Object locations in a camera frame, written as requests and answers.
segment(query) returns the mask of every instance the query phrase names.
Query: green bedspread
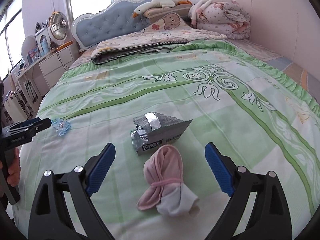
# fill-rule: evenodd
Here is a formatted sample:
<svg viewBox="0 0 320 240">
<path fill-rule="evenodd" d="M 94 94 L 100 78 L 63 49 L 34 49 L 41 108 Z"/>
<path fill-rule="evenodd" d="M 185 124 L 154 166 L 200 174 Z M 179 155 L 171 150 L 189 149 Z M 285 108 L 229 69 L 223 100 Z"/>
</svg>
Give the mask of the green bedspread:
<svg viewBox="0 0 320 240">
<path fill-rule="evenodd" d="M 184 182 L 200 198 L 196 218 L 167 218 L 136 208 L 148 188 L 143 165 L 150 156 L 137 157 L 129 132 L 134 117 L 153 111 L 193 119 L 174 145 L 182 155 Z M 82 64 L 65 72 L 38 116 L 67 119 L 71 130 L 59 137 L 49 128 L 21 150 L 21 201 L 13 209 L 24 234 L 43 172 L 69 172 L 108 142 L 116 147 L 116 159 L 92 201 L 116 239 L 207 236 L 228 202 L 205 160 L 208 142 L 251 172 L 278 174 L 293 237 L 319 205 L 319 105 L 286 74 L 226 41 L 198 40 L 104 65 Z M 67 201 L 83 232 L 69 196 Z M 254 195 L 249 202 L 237 233 L 246 226 Z"/>
</svg>

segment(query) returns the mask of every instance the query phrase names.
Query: blue plastic wrapper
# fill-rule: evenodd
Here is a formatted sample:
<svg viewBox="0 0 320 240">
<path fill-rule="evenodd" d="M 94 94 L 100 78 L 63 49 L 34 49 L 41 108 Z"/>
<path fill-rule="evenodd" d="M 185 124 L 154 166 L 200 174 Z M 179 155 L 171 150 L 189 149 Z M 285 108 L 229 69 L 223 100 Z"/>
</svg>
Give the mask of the blue plastic wrapper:
<svg viewBox="0 0 320 240">
<path fill-rule="evenodd" d="M 59 136 L 64 135 L 71 128 L 68 121 L 60 118 L 51 120 L 51 126 L 56 130 Z"/>
</svg>

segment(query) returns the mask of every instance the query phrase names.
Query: pink band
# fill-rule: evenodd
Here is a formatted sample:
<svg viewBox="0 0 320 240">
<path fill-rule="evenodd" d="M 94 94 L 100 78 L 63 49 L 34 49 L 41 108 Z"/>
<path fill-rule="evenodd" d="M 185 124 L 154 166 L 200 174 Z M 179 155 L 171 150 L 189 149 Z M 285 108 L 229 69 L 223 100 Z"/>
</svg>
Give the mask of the pink band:
<svg viewBox="0 0 320 240">
<path fill-rule="evenodd" d="M 183 182 L 182 179 L 172 178 L 172 179 L 165 179 L 165 180 L 153 182 L 151 184 L 151 186 L 158 187 L 158 186 L 168 185 L 168 184 L 171 184 L 171 183 L 182 183 L 182 182 Z"/>
</svg>

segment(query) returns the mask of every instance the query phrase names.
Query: blue cup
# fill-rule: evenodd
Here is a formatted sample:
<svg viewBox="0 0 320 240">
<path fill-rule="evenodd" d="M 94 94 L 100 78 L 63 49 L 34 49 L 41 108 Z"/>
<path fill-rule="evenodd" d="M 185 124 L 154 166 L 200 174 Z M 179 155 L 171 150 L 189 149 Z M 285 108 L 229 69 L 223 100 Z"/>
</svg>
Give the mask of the blue cup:
<svg viewBox="0 0 320 240">
<path fill-rule="evenodd" d="M 42 49 L 43 49 L 45 54 L 47 54 L 49 52 L 48 41 L 47 40 L 41 42 L 41 47 L 42 47 Z"/>
</svg>

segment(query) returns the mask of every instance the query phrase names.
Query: white dresser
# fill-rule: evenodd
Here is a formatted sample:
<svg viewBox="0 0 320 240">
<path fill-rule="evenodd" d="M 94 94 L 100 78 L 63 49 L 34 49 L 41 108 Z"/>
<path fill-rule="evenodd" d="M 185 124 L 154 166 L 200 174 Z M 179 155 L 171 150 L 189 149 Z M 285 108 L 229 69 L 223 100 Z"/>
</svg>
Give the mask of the white dresser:
<svg viewBox="0 0 320 240">
<path fill-rule="evenodd" d="M 54 53 L 39 62 L 41 72 L 50 89 L 58 82 L 63 73 L 80 57 L 76 43 L 60 50 L 58 54 L 59 56 L 57 53 Z"/>
</svg>

